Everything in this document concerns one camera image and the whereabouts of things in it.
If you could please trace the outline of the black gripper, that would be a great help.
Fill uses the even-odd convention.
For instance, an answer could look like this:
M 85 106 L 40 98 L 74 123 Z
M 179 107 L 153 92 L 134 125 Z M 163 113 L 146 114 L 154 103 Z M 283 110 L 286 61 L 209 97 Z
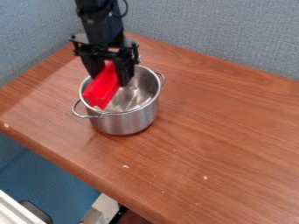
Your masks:
M 125 34 L 123 14 L 114 11 L 79 11 L 85 32 L 73 34 L 70 42 L 93 79 L 115 59 L 119 85 L 125 87 L 135 76 L 135 64 L 141 63 L 139 44 Z

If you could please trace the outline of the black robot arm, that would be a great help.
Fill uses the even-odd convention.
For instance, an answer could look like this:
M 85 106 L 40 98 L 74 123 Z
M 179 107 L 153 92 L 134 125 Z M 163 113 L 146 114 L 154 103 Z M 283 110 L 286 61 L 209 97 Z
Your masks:
M 109 60 L 117 66 L 122 87 L 134 78 L 135 65 L 141 63 L 139 44 L 125 34 L 123 17 L 129 13 L 129 3 L 123 1 L 125 12 L 118 0 L 75 0 L 85 32 L 70 37 L 75 55 L 81 57 L 91 78 L 99 76 Z

